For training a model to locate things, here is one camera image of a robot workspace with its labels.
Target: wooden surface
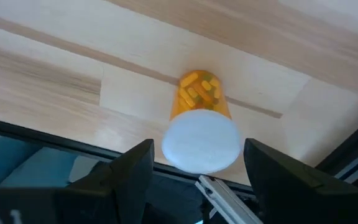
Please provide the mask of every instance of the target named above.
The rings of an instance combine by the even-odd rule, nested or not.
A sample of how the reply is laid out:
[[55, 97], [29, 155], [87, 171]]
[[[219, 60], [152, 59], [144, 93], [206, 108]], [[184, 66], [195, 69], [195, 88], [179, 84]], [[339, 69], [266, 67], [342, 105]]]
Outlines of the wooden surface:
[[[358, 128], [358, 29], [313, 6], [0, 0], [0, 120], [119, 152], [154, 138], [168, 164], [175, 85], [205, 69], [244, 139], [315, 166]], [[249, 184], [240, 157], [213, 175]]]

